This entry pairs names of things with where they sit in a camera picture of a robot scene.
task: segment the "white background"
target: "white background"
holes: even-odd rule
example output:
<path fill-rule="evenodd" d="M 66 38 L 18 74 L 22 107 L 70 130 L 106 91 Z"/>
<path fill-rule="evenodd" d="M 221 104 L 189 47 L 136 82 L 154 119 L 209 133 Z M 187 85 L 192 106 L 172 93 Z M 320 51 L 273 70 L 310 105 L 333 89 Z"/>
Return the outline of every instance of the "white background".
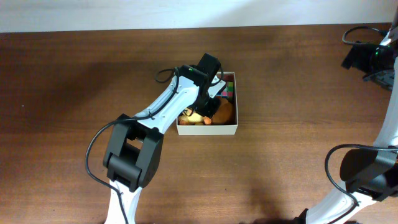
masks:
<path fill-rule="evenodd" d="M 0 0 L 0 32 L 391 22 L 398 0 Z"/>

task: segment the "brown wooden surface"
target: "brown wooden surface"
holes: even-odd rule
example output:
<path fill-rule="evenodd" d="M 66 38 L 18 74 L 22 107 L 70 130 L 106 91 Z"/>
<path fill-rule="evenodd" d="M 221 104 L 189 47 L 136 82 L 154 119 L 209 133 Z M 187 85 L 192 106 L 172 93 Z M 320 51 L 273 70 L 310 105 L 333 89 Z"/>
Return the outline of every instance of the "brown wooden surface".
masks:
<path fill-rule="evenodd" d="M 138 223 L 293 218 L 333 187 L 324 158 L 342 143 L 372 144 L 390 92 L 340 63 L 354 25 L 0 34 L 0 222 L 101 223 L 110 190 L 84 170 L 94 133 L 133 115 L 166 85 L 163 68 L 204 52 L 236 72 L 235 136 L 165 135 L 159 170 L 141 193 Z M 371 32 L 353 39 L 379 40 Z M 102 166 L 109 132 L 90 157 Z M 338 178 L 340 159 L 330 162 Z M 395 223 L 389 198 L 355 218 Z"/>

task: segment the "rubik's cube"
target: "rubik's cube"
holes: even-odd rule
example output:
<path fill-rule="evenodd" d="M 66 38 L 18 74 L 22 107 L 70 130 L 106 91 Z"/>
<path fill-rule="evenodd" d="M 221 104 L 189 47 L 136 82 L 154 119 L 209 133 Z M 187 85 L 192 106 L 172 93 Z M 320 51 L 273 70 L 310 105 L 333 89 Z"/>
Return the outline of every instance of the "rubik's cube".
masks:
<path fill-rule="evenodd" d="M 232 101 L 234 95 L 234 83 L 233 82 L 226 82 L 225 89 L 217 94 L 217 96 L 220 96 L 222 98 L 226 98 L 228 101 Z"/>

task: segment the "white box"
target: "white box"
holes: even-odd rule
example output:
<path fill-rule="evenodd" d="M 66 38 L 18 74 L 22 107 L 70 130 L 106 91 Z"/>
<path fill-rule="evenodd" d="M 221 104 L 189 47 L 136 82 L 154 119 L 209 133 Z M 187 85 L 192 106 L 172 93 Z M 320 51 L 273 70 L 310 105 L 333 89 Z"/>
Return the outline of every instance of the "white box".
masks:
<path fill-rule="evenodd" d="M 224 75 L 233 75 L 234 77 L 234 106 L 235 122 L 230 125 L 179 125 L 177 118 L 177 131 L 179 135 L 234 135 L 238 128 L 238 97 L 236 96 L 236 78 L 234 72 L 224 72 Z"/>

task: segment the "table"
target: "table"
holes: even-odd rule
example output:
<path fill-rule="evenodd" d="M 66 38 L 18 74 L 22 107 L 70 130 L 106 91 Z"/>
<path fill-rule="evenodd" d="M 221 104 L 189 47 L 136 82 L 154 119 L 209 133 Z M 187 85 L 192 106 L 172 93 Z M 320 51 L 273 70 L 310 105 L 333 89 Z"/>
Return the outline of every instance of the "table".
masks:
<path fill-rule="evenodd" d="M 85 172 L 89 141 L 102 125 L 134 115 L 163 92 L 157 71 L 197 63 L 205 52 L 236 72 L 238 130 L 179 136 L 172 125 L 137 222 L 298 216 L 333 188 L 323 168 L 328 150 L 372 144 L 387 110 L 390 92 L 340 67 L 350 50 L 341 36 L 354 26 L 0 34 L 0 220 L 103 223 L 110 189 Z M 381 39 L 370 31 L 350 38 Z M 109 131 L 90 157 L 102 179 L 108 139 Z M 336 179 L 344 154 L 330 161 Z M 353 219 L 395 223 L 397 209 L 389 198 Z"/>

